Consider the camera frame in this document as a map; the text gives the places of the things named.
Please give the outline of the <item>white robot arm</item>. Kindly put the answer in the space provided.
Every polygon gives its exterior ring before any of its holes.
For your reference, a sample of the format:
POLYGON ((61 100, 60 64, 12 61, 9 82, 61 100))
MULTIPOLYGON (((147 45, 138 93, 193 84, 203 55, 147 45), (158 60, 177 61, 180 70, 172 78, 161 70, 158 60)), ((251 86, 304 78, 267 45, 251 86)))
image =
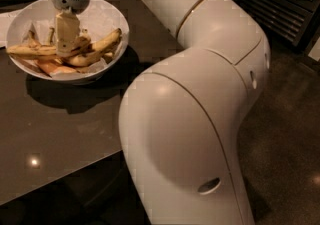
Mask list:
POLYGON ((182 46, 127 88, 119 134, 152 225, 255 225, 237 133, 270 47, 233 0, 142 0, 182 46))

